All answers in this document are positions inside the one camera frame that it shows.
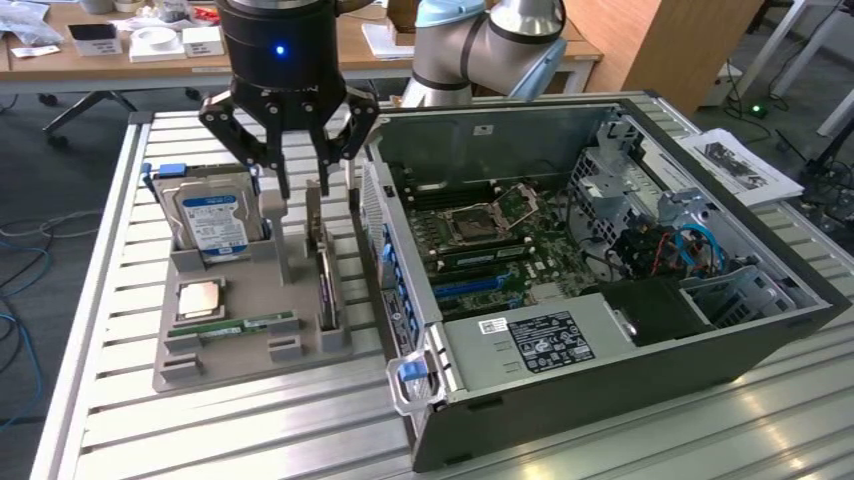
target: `paper document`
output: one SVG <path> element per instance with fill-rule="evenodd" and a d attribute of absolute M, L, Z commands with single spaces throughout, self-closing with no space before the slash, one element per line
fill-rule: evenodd
<path fill-rule="evenodd" d="M 803 193 L 803 187 L 771 167 L 726 130 L 688 135 L 676 142 L 746 206 L 764 205 Z M 655 150 L 650 144 L 647 152 L 654 153 Z M 688 186 L 691 182 L 670 162 L 662 157 L 652 157 L 655 155 L 650 155 L 650 166 L 668 187 L 678 190 Z"/>
<path fill-rule="evenodd" d="M 399 47 L 395 45 L 385 25 L 363 23 L 361 33 L 364 33 L 364 38 L 368 41 L 371 53 L 380 60 L 412 58 L 412 55 L 415 55 L 415 47 Z"/>
<path fill-rule="evenodd" d="M 12 54 L 17 58 L 28 58 L 28 57 L 40 57 L 41 55 L 48 55 L 51 53 L 59 52 L 59 47 L 56 45 L 48 45 L 47 47 L 21 47 L 12 48 Z"/>

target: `motherboard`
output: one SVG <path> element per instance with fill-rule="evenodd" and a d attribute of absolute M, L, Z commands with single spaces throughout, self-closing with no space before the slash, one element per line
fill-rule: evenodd
<path fill-rule="evenodd" d="M 598 283 L 567 232 L 568 195 L 538 187 L 495 185 L 491 202 L 444 208 L 429 208 L 429 195 L 409 197 L 409 227 L 446 321 L 570 298 Z"/>

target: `blue cable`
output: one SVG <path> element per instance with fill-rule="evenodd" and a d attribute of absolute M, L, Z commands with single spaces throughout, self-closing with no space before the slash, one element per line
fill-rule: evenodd
<path fill-rule="evenodd" d="M 720 262 L 720 271 L 723 272 L 726 269 L 726 263 L 723 261 L 723 251 L 720 250 L 720 246 L 718 245 L 718 241 L 715 240 L 715 236 L 712 235 L 711 230 L 708 230 L 702 225 L 698 225 L 696 223 L 686 223 L 684 225 L 682 225 L 682 227 L 679 227 L 679 232 L 682 232 L 683 230 L 692 230 L 706 237 L 706 239 L 708 240 L 708 245 L 711 246 L 715 252 L 715 255 L 718 257 L 718 261 Z M 680 250 L 682 259 L 688 265 L 694 265 L 694 259 L 691 258 L 688 253 L 684 250 L 682 250 L 682 244 L 684 241 L 684 239 L 682 238 L 682 235 L 676 235 L 675 240 L 676 240 L 676 247 Z"/>
<path fill-rule="evenodd" d="M 43 381 L 41 381 L 41 368 L 39 367 L 39 359 L 36 358 L 36 351 L 32 348 L 32 342 L 29 341 L 29 332 L 27 332 L 27 328 L 24 327 L 24 325 L 20 324 L 20 322 L 10 315 L 0 313 L 0 318 L 2 318 L 6 322 L 10 322 L 13 327 L 17 327 L 20 336 L 24 339 L 24 345 L 27 346 L 27 353 L 29 354 L 29 361 L 32 362 L 32 368 L 36 372 L 36 393 L 29 399 L 29 402 L 27 402 L 27 405 L 24 405 L 24 408 L 21 408 L 17 415 L 9 418 L 5 421 L 5 423 L 0 425 L 0 433 L 2 433 L 19 418 L 25 417 L 27 414 L 29 414 L 29 411 L 36 406 L 36 403 L 39 403 L 39 400 L 41 400 Z"/>
<path fill-rule="evenodd" d="M 16 295 L 16 294 L 21 293 L 24 290 L 27 290 L 29 287 L 32 287 L 32 285 L 39 280 L 41 280 L 41 277 L 44 277 L 44 275 L 48 273 L 48 268 L 51 268 L 51 254 L 43 248 L 21 247 L 19 245 L 12 245 L 10 243 L 6 243 L 6 242 L 4 242 L 1 240 L 0 240 L 0 247 L 10 248 L 12 250 L 20 250 L 20 251 L 24 251 L 24 252 L 37 252 L 44 257 L 44 265 L 41 266 L 41 271 L 39 272 L 39 274 L 27 283 L 24 283 L 24 285 L 21 285 L 17 288 L 17 290 L 12 291 L 10 293 L 0 293 L 0 296 L 8 298 L 12 295 Z"/>

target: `white table leg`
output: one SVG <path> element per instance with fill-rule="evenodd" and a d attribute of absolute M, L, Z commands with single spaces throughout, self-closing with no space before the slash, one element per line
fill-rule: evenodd
<path fill-rule="evenodd" d="M 824 123 L 822 123 L 822 126 L 818 128 L 818 134 L 822 137 L 830 137 L 851 114 L 854 114 L 854 90 L 851 90 L 851 93 L 844 97 L 844 100 L 842 100 L 842 103 L 830 114 L 830 117 L 827 117 L 827 120 L 824 120 Z"/>
<path fill-rule="evenodd" d="M 791 66 L 788 67 L 788 70 L 786 71 L 784 75 L 779 79 L 779 82 L 776 82 L 776 85 L 774 86 L 774 91 L 771 93 L 778 97 L 782 97 L 783 95 L 786 95 L 786 91 L 788 90 L 788 87 L 791 87 L 791 84 L 798 78 L 798 75 L 800 75 L 800 72 L 806 68 L 807 63 L 810 63 L 810 60 L 812 59 L 815 52 L 818 52 L 818 49 L 824 44 L 827 37 L 830 37 L 830 35 L 832 34 L 832 30 L 836 27 L 839 20 L 842 20 L 842 18 L 846 16 L 847 16 L 846 13 L 842 13 L 840 11 L 835 11 L 830 16 L 830 18 L 827 19 L 827 21 L 815 31 L 815 35 L 812 35 L 812 39 L 810 40 L 810 43 L 807 43 L 806 47 L 803 47 L 803 51 L 800 52 L 800 55 L 798 55 L 795 62 L 791 64 Z"/>
<path fill-rule="evenodd" d="M 747 68 L 747 71 L 744 72 L 744 75 L 742 76 L 742 79 L 735 86 L 735 90 L 738 91 L 739 95 L 744 95 L 744 92 L 750 88 L 750 85 L 752 85 L 754 80 L 759 76 L 759 72 L 762 72 L 762 69 L 767 65 L 774 52 L 783 43 L 783 39 L 786 38 L 791 27 L 794 27 L 798 18 L 800 18 L 800 15 L 806 10 L 806 3 L 807 0 L 795 0 L 795 4 L 788 9 L 788 13 L 783 18 L 783 21 L 779 22 L 779 25 L 774 30 L 774 33 L 771 34 L 771 38 L 768 38 L 768 41 L 764 43 L 764 47 L 762 47 L 759 55 L 756 55 L 755 60 L 750 64 L 750 68 Z"/>
<path fill-rule="evenodd" d="M 596 62 L 592 60 L 568 62 L 560 66 L 559 72 L 567 72 L 563 93 L 582 93 L 590 80 L 590 72 Z"/>

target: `power supply label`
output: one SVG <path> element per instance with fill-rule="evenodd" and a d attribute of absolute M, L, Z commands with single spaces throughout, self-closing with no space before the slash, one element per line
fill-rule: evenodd
<path fill-rule="evenodd" d="M 237 197 L 188 198 L 183 204 L 199 250 L 208 255 L 231 255 L 245 250 L 249 240 L 243 221 L 235 218 L 240 208 Z"/>
<path fill-rule="evenodd" d="M 524 365 L 534 373 L 596 358 L 570 312 L 543 315 L 507 326 Z"/>

